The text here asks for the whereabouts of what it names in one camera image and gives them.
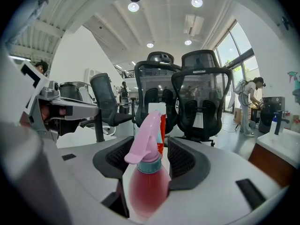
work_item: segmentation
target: pink spray nozzle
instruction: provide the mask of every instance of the pink spray nozzle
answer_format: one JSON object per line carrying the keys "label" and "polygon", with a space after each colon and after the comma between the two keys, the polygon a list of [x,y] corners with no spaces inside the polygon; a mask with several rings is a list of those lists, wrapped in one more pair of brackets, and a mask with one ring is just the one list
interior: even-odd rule
{"label": "pink spray nozzle", "polygon": [[153,162],[160,156],[157,146],[157,136],[160,131],[160,111],[153,111],[142,123],[138,135],[135,137],[129,153],[124,160],[130,164]]}

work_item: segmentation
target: pink spray bottle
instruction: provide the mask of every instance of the pink spray bottle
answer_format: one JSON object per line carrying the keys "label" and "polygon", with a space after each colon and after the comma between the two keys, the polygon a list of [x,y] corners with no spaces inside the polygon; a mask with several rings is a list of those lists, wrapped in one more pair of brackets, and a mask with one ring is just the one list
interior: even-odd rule
{"label": "pink spray bottle", "polygon": [[158,152],[160,117],[159,111],[153,111],[146,117],[124,157],[127,163],[137,164],[130,179],[128,195],[132,208],[144,218],[151,217],[166,200],[171,181]]}

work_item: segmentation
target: person's arm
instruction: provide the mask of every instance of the person's arm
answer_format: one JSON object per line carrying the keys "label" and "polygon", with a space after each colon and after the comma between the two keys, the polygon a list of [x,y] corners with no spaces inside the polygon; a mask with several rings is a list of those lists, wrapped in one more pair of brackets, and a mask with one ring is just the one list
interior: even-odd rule
{"label": "person's arm", "polygon": [[254,97],[254,90],[250,90],[250,101],[254,103],[255,106],[259,107],[259,101]]}

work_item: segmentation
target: black railing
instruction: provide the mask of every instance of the black railing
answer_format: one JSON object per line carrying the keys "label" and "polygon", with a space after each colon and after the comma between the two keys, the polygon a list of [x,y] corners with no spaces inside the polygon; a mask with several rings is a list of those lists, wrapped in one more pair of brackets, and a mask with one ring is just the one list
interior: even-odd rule
{"label": "black railing", "polygon": [[[173,75],[175,72],[164,70],[164,69],[157,69],[157,68],[144,68],[141,71],[141,76],[166,76],[166,75]],[[135,71],[130,70],[126,72],[122,72],[121,74],[122,78],[132,78],[135,77]]]}

